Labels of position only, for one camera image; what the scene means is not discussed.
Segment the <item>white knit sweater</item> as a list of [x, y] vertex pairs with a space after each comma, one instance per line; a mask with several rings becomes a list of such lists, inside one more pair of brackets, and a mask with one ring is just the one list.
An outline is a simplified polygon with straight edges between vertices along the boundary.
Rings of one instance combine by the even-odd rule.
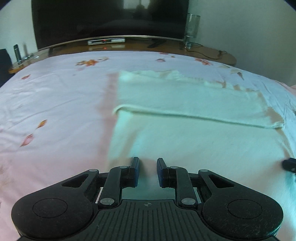
[[295, 177], [281, 160], [295, 156], [295, 116], [258, 90], [185, 78], [174, 71], [123, 71], [109, 166], [142, 161], [145, 196], [158, 195], [156, 160], [191, 172], [209, 169], [271, 196], [295, 201]]

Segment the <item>floral pink bed sheet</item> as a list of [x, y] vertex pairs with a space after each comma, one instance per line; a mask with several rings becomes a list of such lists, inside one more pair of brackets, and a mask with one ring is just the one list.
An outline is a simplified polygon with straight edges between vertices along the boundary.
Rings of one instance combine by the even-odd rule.
[[[275, 108], [289, 106], [295, 116], [293, 88], [214, 61], [158, 52], [106, 51], [32, 64], [1, 87], [1, 240], [19, 237], [11, 209], [23, 196], [89, 169], [108, 172], [112, 168], [108, 153], [117, 122], [117, 81], [123, 71], [174, 71], [185, 78], [240, 85], [261, 91]], [[143, 195], [143, 171], [140, 159], [139, 185], [125, 189], [124, 198], [173, 198], [173, 189], [159, 186], [157, 173], [159, 194]], [[295, 240], [295, 201], [278, 203], [284, 219], [277, 236]]]

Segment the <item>wooden tv console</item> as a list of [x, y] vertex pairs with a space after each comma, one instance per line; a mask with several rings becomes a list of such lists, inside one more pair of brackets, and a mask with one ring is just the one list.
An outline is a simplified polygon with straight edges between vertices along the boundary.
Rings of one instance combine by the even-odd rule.
[[125, 43], [103, 44], [95, 46], [88, 46], [86, 40], [63, 43], [37, 51], [33, 53], [32, 57], [24, 60], [21, 64], [13, 63], [9, 69], [9, 73], [15, 74], [23, 68], [36, 63], [37, 61], [41, 61], [49, 57], [90, 51], [153, 51], [160, 52], [163, 55], [177, 54], [213, 60], [231, 66], [235, 66], [237, 63], [236, 58], [230, 53], [224, 50], [208, 48], [200, 44], [193, 43], [191, 49], [189, 50], [185, 49], [184, 43], [178, 40], [166, 40], [164, 44], [152, 49], [147, 48], [149, 44], [151, 44], [151, 38], [132, 37], [126, 38]]

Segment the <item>black remote control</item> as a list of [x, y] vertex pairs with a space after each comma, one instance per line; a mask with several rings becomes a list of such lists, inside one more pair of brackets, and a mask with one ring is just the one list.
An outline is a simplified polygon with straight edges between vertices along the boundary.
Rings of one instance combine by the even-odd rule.
[[166, 39], [157, 39], [157, 38], [151, 38], [151, 44], [147, 46], [147, 48], [152, 49], [156, 48], [166, 42]]

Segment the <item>silver set-top box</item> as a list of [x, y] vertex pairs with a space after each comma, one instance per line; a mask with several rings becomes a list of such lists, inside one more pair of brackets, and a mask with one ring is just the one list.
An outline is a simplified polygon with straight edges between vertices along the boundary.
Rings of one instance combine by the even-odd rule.
[[103, 44], [114, 44], [114, 43], [125, 43], [125, 38], [105, 38], [97, 40], [87, 41], [88, 46], [103, 45]]

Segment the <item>black jacket on chair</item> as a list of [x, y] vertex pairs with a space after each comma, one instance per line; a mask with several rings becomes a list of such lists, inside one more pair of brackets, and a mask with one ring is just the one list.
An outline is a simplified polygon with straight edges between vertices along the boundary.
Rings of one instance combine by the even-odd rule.
[[11, 58], [6, 49], [0, 49], [0, 87], [2, 87], [13, 74], [9, 73]]

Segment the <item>large curved black television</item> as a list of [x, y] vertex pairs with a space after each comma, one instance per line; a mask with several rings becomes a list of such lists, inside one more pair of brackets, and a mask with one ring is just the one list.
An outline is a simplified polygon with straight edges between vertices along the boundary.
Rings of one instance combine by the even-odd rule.
[[107, 36], [182, 39], [189, 1], [32, 1], [38, 49]]

